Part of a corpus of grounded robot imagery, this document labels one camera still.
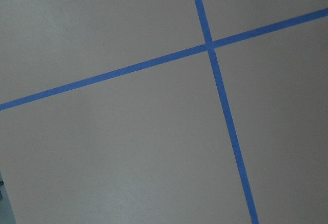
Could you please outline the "blue tape line lengthwise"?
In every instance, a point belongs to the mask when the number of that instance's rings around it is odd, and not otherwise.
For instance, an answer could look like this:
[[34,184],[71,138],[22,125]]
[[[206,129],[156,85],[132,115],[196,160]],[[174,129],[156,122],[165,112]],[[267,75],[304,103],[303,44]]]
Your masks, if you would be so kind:
[[202,29],[202,34],[203,34],[206,50],[207,50],[207,53],[209,56],[217,92],[218,92],[219,99],[220,99],[220,104],[222,107],[225,123],[227,126],[227,130],[228,130],[232,150],[234,153],[240,181],[242,184],[244,197],[245,197],[245,200],[247,203],[247,208],[249,211],[251,223],[259,223],[256,206],[255,206],[255,202],[253,199],[252,190],[251,190],[251,186],[249,183],[247,170],[246,170],[246,167],[244,164],[243,155],[242,155],[242,151],[240,148],[240,144],[239,144],[234,120],[232,117],[227,93],[225,90],[224,82],[222,79],[221,70],[220,70],[217,54],[215,51],[214,41],[212,39],[212,34],[211,34],[210,26],[208,23],[204,4],[203,4],[202,0],[194,0],[194,3],[196,6],[200,26]]

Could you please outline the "blue tape line crosswise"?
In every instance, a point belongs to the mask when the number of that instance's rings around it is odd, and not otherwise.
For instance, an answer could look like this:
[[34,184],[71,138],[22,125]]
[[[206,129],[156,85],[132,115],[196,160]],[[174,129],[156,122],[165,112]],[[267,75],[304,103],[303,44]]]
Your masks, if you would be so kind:
[[[238,34],[234,34],[234,35],[231,35],[228,37],[221,38],[221,39],[213,41],[213,46],[215,49],[220,48],[223,46],[234,44],[236,42],[241,42],[241,41],[244,41],[244,40],[247,40],[250,38],[258,37],[258,36],[261,36],[264,34],[268,34],[271,32],[275,32],[275,31],[289,28],[292,26],[296,26],[299,24],[307,23],[310,21],[314,21],[316,19],[320,19],[323,17],[327,17],[327,8],[324,8],[324,9],[321,9],[318,11],[314,11],[311,13],[307,13],[304,15],[300,15],[297,17],[289,18],[289,19],[286,19],[286,20],[283,20],[283,21],[280,21],[277,23],[269,24],[269,25],[266,25],[263,27],[259,27],[256,29],[246,31],[246,32],[241,32]],[[1,110],[4,111],[4,110],[11,109],[13,107],[27,104],[27,103],[30,103],[30,102],[33,102],[36,100],[40,100],[40,99],[47,98],[50,96],[58,95],[58,94],[61,94],[64,92],[68,92],[68,91],[75,90],[75,89],[78,89],[81,87],[89,86],[89,85],[92,85],[95,83],[103,82],[105,80],[109,80],[109,79],[113,79],[113,78],[116,78],[119,76],[127,75],[130,73],[136,72],[136,71],[140,71],[140,70],[154,67],[157,65],[161,65],[164,63],[172,62],[172,61],[180,59],[180,58],[195,55],[198,53],[203,53],[206,50],[207,49],[204,44],[194,46],[191,48],[187,48],[187,49],[184,49],[184,50],[181,50],[178,52],[174,52],[174,53],[171,53],[168,55],[150,59],[150,60],[147,60],[147,61],[144,61],[141,63],[137,63],[137,64],[134,64],[131,66],[127,66],[127,67],[113,70],[110,72],[106,72],[106,73],[103,73],[100,75],[82,79],[82,80],[79,80],[76,82],[65,84],[63,86],[59,86],[59,87],[45,90],[45,91],[42,91],[39,93],[31,94],[31,95],[28,95],[28,96],[25,96],[22,98],[18,98],[18,99],[12,100],[12,101],[8,101],[6,103],[1,104]]]

